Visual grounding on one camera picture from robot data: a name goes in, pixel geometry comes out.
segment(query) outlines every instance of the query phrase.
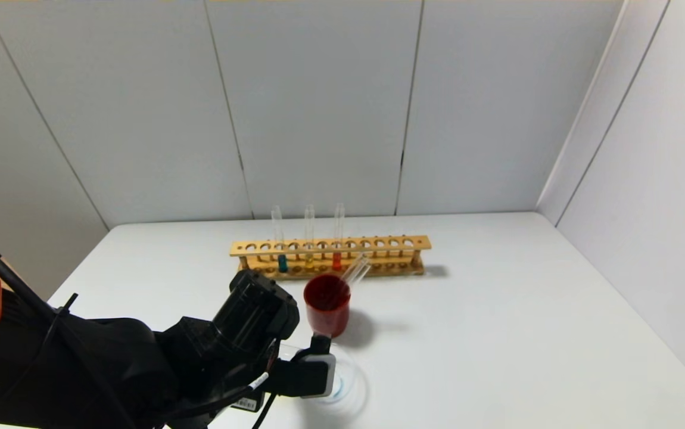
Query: white table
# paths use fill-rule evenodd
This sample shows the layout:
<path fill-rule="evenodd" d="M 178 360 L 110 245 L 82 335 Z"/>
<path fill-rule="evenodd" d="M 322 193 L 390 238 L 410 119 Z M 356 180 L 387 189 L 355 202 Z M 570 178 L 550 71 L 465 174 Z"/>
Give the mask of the white table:
<path fill-rule="evenodd" d="M 316 236 L 332 233 L 316 221 Z M 346 219 L 345 233 L 427 234 L 427 274 L 365 279 L 339 342 L 365 374 L 354 421 L 280 397 L 264 426 L 685 428 L 685 368 L 617 291 L 533 213 Z M 228 295 L 231 241 L 271 237 L 270 222 L 156 223 L 114 228 L 51 299 L 73 313 L 131 317 L 165 329 L 210 319 Z M 302 221 L 285 222 L 302 236 Z M 304 346 L 304 283 L 289 344 Z M 211 427 L 249 428 L 228 410 Z"/>

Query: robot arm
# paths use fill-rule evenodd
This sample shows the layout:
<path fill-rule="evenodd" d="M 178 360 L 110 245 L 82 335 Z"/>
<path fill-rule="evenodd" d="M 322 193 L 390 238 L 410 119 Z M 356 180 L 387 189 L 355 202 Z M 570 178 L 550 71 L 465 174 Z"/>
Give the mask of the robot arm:
<path fill-rule="evenodd" d="M 25 427 L 202 429 L 229 406 L 257 412 L 264 394 L 326 396 L 329 339 L 277 358 L 299 322 L 274 281 L 238 272 L 212 321 L 154 332 L 130 318 L 86 320 L 73 297 L 52 309 L 0 263 L 0 423 Z"/>

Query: test tube with blue liquid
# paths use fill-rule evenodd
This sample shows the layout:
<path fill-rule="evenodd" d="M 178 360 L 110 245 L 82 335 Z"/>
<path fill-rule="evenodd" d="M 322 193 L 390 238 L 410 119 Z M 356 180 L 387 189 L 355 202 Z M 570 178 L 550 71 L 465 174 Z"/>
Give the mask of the test tube with blue liquid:
<path fill-rule="evenodd" d="M 274 225 L 274 241 L 276 248 L 285 249 L 285 232 L 282 230 L 282 211 L 279 206 L 274 206 L 271 209 L 271 223 Z M 279 255 L 277 257 L 279 272 L 287 272 L 287 255 Z"/>

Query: red plastic cup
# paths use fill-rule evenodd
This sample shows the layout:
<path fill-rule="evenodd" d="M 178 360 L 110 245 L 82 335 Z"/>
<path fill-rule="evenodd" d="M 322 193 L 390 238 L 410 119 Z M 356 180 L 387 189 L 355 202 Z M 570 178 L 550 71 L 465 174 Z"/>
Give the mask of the red plastic cup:
<path fill-rule="evenodd" d="M 337 337 L 350 317 L 350 287 L 334 274 L 316 275 L 303 291 L 308 323 L 317 334 Z"/>

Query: wooden test tube rack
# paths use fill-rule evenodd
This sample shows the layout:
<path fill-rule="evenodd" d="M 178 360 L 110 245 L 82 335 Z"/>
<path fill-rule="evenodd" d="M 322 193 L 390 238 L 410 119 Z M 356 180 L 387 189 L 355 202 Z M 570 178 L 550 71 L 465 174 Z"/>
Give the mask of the wooden test tube rack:
<path fill-rule="evenodd" d="M 270 279 L 310 279 L 323 272 L 332 271 L 332 255 L 340 253 L 342 270 L 364 252 L 369 256 L 372 268 L 367 276 L 377 275 L 422 275 L 422 250 L 432 249 L 426 235 L 402 235 L 387 237 L 347 237 L 342 239 L 342 247 L 332 246 L 332 238 L 313 241 L 308 249 L 305 240 L 285 240 L 285 249 L 277 246 L 276 241 L 234 241 L 231 256 L 239 257 L 239 269 L 250 268 Z M 306 268 L 305 255 L 313 253 L 313 269 Z M 277 258 L 287 256 L 287 272 L 279 272 Z"/>

